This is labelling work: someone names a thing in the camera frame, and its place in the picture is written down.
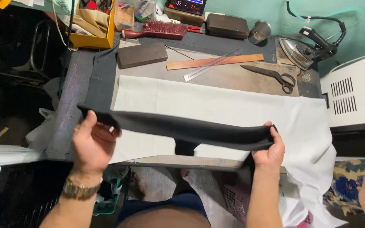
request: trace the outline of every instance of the metal cup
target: metal cup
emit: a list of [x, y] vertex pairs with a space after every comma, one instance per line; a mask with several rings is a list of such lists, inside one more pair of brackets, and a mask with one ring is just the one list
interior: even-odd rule
[[258, 44], [267, 37], [271, 36], [271, 26], [262, 20], [258, 20], [248, 36], [252, 44]]

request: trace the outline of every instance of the metal ruler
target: metal ruler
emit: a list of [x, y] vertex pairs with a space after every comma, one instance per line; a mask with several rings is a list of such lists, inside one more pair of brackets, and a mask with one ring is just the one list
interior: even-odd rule
[[193, 78], [196, 78], [198, 77], [199, 75], [207, 72], [208, 70], [211, 70], [212, 68], [220, 65], [221, 63], [225, 62], [226, 60], [229, 60], [237, 55], [240, 55], [242, 54], [242, 50], [241, 49], [236, 49], [232, 52], [229, 52], [225, 55], [222, 55], [221, 57], [209, 62], [209, 63], [206, 63], [205, 65], [203, 65], [202, 67], [199, 67], [191, 72], [189, 72], [188, 74], [184, 75], [184, 79], [185, 79], [185, 82], [193, 79]]

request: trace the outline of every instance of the red brush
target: red brush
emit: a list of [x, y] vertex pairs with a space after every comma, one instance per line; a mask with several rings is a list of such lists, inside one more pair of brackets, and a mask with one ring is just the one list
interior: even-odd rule
[[141, 32], [132, 30], [123, 30], [123, 38], [138, 38], [138, 37], [154, 37], [162, 39], [182, 40], [187, 27], [182, 24], [162, 21], [147, 21], [144, 23], [144, 29]]

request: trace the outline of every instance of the man's right hand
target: man's right hand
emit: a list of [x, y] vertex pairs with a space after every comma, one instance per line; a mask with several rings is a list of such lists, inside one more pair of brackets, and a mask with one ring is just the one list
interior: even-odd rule
[[266, 169], [278, 171], [283, 163], [285, 146], [280, 134], [272, 127], [272, 122], [268, 121], [264, 126], [270, 126], [271, 136], [274, 144], [268, 150], [261, 150], [252, 153], [256, 169]]

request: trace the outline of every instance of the wooden ruler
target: wooden ruler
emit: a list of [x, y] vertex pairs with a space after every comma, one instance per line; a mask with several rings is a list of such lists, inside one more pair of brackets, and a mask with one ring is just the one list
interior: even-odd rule
[[[198, 59], [198, 60], [179, 61], [179, 62], [166, 62], [165, 65], [166, 65], [168, 71], [169, 70], [178, 70], [178, 69], [201, 67], [215, 59], [217, 59], [217, 58], [206, 58], [206, 59]], [[235, 57], [221, 63], [221, 65], [232, 64], [232, 63], [241, 63], [241, 62], [261, 61], [261, 60], [264, 60], [263, 54], [235, 56]]]

